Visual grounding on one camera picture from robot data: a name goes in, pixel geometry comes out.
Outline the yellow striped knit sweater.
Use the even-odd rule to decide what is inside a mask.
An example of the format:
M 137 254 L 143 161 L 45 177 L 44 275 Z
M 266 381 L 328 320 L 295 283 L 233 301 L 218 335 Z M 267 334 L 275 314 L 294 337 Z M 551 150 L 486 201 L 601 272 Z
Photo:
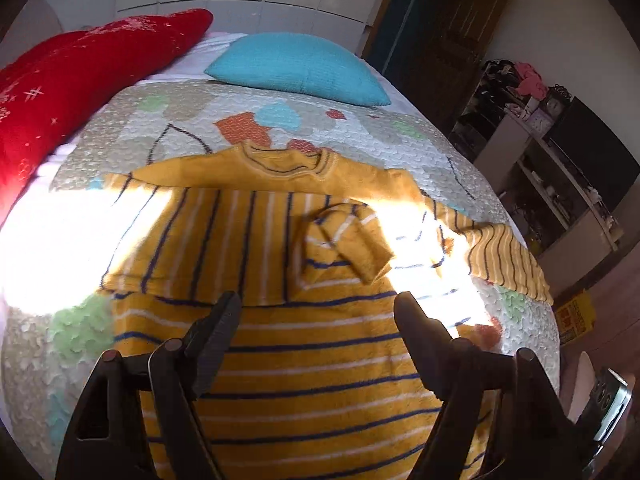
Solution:
M 101 280 L 115 346 L 182 336 L 224 292 L 242 302 L 195 404 L 230 479 L 403 479 L 440 409 L 394 321 L 406 290 L 446 325 L 486 299 L 548 309 L 510 226 L 475 221 L 404 170 L 251 143 L 110 174 L 118 243 Z

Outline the pink clothing pile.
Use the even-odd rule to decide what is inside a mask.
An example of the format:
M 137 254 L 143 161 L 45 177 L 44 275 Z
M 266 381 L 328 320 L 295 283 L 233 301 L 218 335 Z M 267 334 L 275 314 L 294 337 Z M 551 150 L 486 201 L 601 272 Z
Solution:
M 533 65 L 517 62 L 514 64 L 520 83 L 515 88 L 519 96 L 532 96 L 538 101 L 542 101 L 548 93 L 548 87 L 542 81 L 541 76 L 534 69 Z

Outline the yellow box on floor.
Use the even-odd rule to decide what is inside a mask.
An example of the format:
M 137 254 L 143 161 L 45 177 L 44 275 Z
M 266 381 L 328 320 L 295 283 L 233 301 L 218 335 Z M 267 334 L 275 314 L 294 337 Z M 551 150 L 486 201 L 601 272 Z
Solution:
M 596 325 L 597 312 L 588 290 L 583 290 L 562 306 L 557 307 L 554 310 L 554 317 L 561 347 L 590 333 Z

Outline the patchwork quilted bedspread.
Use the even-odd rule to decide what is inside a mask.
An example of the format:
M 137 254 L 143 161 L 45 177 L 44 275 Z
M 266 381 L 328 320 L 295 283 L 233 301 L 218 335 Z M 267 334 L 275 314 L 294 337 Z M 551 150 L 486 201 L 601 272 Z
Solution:
M 20 199 L 1 231 L 2 417 L 41 477 L 55 474 L 94 362 L 118 350 L 112 297 L 101 286 L 118 243 L 104 179 L 246 142 L 404 170 L 436 202 L 510 226 L 526 247 L 485 178 L 422 117 L 207 80 L 122 90 L 62 146 L 47 179 Z M 532 348 L 550 382 L 560 380 L 551 304 L 489 298 L 482 314 L 444 325 L 504 354 Z

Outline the white cluttered shelf unit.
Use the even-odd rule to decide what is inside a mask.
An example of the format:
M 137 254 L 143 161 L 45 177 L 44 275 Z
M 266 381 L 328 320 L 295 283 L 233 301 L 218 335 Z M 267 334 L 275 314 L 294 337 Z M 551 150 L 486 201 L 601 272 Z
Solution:
M 497 193 L 559 297 L 623 249 L 625 231 L 614 210 L 636 182 L 639 164 L 559 84 L 542 101 L 519 96 L 514 64 L 484 64 L 449 137 Z M 554 119 L 544 136 L 526 124 L 537 108 Z

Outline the white alarm clock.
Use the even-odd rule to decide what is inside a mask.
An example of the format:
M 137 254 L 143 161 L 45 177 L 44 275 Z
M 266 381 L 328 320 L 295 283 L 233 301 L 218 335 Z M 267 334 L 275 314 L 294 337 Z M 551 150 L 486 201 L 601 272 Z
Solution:
M 544 110 L 537 108 L 533 114 L 529 116 L 526 124 L 534 133 L 536 133 L 537 136 L 544 136 L 553 126 L 554 119 Z

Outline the red floral duvet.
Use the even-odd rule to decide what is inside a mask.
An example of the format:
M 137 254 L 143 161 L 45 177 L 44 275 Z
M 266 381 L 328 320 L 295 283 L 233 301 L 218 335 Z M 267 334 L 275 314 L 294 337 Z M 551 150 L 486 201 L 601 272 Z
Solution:
M 1 71 L 1 217 L 44 159 L 120 90 L 186 54 L 213 24 L 191 9 L 43 41 Z

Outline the blue knit pillow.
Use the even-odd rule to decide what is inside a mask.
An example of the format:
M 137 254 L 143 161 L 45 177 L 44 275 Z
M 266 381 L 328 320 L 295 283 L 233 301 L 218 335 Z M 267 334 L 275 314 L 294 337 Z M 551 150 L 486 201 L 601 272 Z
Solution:
M 205 73 L 237 86 L 366 107 L 390 104 L 361 58 L 330 40 L 294 32 L 263 32 L 235 40 Z

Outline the dark wooden door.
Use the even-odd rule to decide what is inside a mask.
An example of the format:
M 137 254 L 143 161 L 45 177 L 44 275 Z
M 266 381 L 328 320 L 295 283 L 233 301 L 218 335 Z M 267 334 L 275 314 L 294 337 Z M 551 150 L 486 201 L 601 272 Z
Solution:
M 383 0 L 363 58 L 442 133 L 480 80 L 509 0 Z

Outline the white round headboard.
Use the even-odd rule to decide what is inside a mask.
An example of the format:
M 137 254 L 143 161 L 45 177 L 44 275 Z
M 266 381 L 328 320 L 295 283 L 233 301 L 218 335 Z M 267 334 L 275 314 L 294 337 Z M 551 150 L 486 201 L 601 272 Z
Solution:
M 0 68 L 62 32 L 60 20 L 47 0 L 28 0 L 1 41 Z

